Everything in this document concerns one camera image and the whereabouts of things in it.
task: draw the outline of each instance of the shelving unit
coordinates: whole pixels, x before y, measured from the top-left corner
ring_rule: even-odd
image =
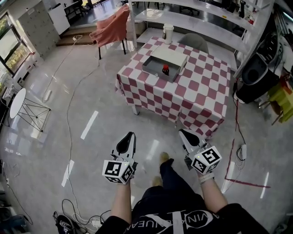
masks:
[[[135,0],[135,2],[144,2],[143,0]],[[196,10],[207,12],[218,17],[224,18],[234,24],[245,29],[245,34],[242,37],[235,35],[234,33],[221,28],[215,24],[212,24],[201,19],[187,16],[171,11],[146,9],[140,14],[134,16],[132,11],[132,1],[129,0],[130,16],[133,31],[135,32],[135,20],[154,22],[161,24],[172,24],[176,27],[187,29],[207,37],[213,38],[219,42],[222,42],[235,49],[235,52],[240,54],[238,59],[241,62],[240,67],[236,66],[236,59],[233,52],[222,48],[218,45],[208,43],[209,53],[231,65],[231,70],[235,71],[235,77],[239,77],[242,68],[246,65],[251,55],[253,55],[254,49],[259,42],[259,39],[266,27],[268,19],[270,17],[274,0],[258,0],[257,4],[255,0],[245,0],[246,5],[256,8],[257,12],[254,13],[255,22],[251,25],[247,20],[238,16],[237,13],[231,13],[220,7],[211,5],[199,0],[161,0],[160,2],[166,4],[174,4],[180,6],[190,7]],[[151,37],[161,37],[162,30],[148,28],[138,39],[134,33],[134,45],[136,42],[146,43]],[[178,41],[183,35],[181,33],[174,32],[173,40]]]
[[[203,21],[191,16],[178,14],[170,11],[147,9],[136,16],[136,20],[172,24],[177,27],[185,28],[194,32],[198,32],[205,36],[214,38],[232,48],[246,54],[248,47],[234,33],[223,29],[215,24]]]
[[[211,5],[206,2],[198,1],[198,0],[167,0],[164,1],[165,3],[169,4],[175,4],[175,5],[181,5],[181,6],[187,6],[191,7],[193,9],[197,9],[200,11],[204,11],[207,13],[211,13],[213,15],[219,16],[223,19],[226,19],[228,21],[233,22],[234,24],[237,24],[241,26],[242,28],[246,30],[253,31],[254,27],[251,25],[247,20],[242,19],[241,17],[238,16],[238,14],[231,13],[223,8],[217,7],[215,5]]]

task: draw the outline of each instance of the dark pants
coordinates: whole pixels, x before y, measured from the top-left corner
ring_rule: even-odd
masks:
[[[182,210],[206,209],[201,195],[192,188],[171,167],[173,159],[160,167],[163,187],[148,188],[132,211],[133,221],[147,214],[169,213]]]
[[[169,159],[167,162],[162,163],[160,166],[160,173],[163,179],[163,187],[155,186],[148,188],[142,199],[150,196],[156,196],[161,194],[173,193],[184,194],[186,196],[196,195],[192,188],[182,179],[172,168],[174,159]]]

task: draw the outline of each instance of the hand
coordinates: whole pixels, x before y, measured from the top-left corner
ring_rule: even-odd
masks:
[[[198,176],[198,178],[201,178],[201,177],[203,177],[203,174],[201,174],[200,172],[198,172],[197,170],[196,170],[196,173],[197,173],[197,176]]]

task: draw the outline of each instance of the checkered tablecloth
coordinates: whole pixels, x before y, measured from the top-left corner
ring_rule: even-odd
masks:
[[[152,37],[118,72],[115,86],[128,105],[143,106],[173,122],[180,120],[207,137],[226,115],[230,65],[192,47],[163,41]],[[173,83],[142,71],[142,64],[158,46],[188,55],[187,64]]]

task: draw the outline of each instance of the foot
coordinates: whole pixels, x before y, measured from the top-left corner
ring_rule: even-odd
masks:
[[[160,176],[155,176],[152,180],[152,186],[163,186],[163,181]]]
[[[167,162],[170,159],[170,156],[166,152],[162,152],[160,154],[160,165],[162,165],[164,162]]]

